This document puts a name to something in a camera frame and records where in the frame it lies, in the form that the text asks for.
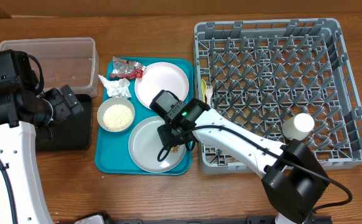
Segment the brown food scrap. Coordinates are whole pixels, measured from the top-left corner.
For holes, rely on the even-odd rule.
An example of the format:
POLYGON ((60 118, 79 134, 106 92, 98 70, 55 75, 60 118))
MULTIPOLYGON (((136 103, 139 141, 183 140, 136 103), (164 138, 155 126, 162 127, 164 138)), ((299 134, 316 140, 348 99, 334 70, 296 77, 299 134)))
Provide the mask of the brown food scrap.
POLYGON ((174 146, 174 147, 172 147, 172 148, 170 149, 170 152, 172 152, 172 153, 177 153, 178 150, 179 150, 179 146, 174 146))

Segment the grey plate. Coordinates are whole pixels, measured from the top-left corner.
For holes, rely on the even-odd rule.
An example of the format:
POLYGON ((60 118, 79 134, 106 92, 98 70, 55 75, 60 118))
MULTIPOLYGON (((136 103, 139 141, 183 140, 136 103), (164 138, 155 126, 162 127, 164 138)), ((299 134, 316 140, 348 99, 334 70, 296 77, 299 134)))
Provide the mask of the grey plate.
POLYGON ((179 146, 177 153, 169 152, 166 159, 158 162, 157 156, 163 147, 157 128, 164 124, 159 116, 140 121, 132 130, 128 149, 133 162, 144 171, 164 173, 175 168, 186 154, 186 146, 179 146))

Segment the pink fork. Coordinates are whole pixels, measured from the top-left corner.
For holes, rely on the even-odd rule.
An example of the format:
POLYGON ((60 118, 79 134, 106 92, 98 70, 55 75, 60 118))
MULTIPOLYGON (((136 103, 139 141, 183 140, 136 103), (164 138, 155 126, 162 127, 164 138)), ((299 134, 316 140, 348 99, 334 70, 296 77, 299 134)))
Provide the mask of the pink fork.
POLYGON ((206 87, 205 96, 206 96, 206 103, 209 105, 210 108, 211 108, 212 95, 213 95, 213 86, 208 85, 206 87))

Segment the yellow spoon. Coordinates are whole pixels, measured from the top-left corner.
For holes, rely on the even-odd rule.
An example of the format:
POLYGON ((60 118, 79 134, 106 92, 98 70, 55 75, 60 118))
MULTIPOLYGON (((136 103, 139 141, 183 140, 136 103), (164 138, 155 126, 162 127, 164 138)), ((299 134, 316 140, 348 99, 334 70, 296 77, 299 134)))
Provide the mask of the yellow spoon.
POLYGON ((206 102, 206 88, 207 88, 206 81, 204 79, 201 79, 202 101, 204 103, 206 102))

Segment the pink plate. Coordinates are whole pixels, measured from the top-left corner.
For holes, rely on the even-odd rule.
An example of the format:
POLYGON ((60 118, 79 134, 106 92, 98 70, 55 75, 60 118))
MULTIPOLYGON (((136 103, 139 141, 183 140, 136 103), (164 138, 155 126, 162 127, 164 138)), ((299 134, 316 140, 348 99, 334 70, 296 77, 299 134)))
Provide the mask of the pink plate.
POLYGON ((168 62, 148 65, 141 78, 135 80, 135 95, 139 102, 149 109, 153 98, 161 91, 168 90, 180 100, 185 100, 189 92, 186 73, 168 62))

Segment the white cup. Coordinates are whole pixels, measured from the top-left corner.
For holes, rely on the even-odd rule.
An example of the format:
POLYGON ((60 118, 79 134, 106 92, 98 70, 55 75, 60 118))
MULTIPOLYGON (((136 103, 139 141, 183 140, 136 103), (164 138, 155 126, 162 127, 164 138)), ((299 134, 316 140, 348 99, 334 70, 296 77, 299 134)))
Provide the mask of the white cup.
POLYGON ((283 135, 289 140, 305 139, 314 128, 314 119, 307 113, 300 113, 286 120, 282 126, 283 135))

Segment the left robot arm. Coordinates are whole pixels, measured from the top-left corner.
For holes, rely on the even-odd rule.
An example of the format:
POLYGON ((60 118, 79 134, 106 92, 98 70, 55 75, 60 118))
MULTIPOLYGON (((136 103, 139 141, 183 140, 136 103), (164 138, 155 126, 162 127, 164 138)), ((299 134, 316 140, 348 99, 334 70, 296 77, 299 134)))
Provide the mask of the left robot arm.
POLYGON ((36 139, 83 111, 68 85, 44 91, 44 77, 15 50, 0 51, 0 223, 52 223, 36 160, 36 139))

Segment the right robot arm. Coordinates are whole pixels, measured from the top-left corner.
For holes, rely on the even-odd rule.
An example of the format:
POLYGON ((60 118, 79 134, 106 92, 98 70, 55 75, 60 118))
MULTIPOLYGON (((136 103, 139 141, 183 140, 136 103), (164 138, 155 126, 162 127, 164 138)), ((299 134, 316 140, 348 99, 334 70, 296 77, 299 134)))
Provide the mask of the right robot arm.
POLYGON ((224 151, 261 179, 281 222, 304 223, 328 187, 327 174, 312 151, 293 139, 288 144, 258 136, 225 119, 201 100, 154 100, 150 108, 171 126, 174 138, 198 141, 224 151))

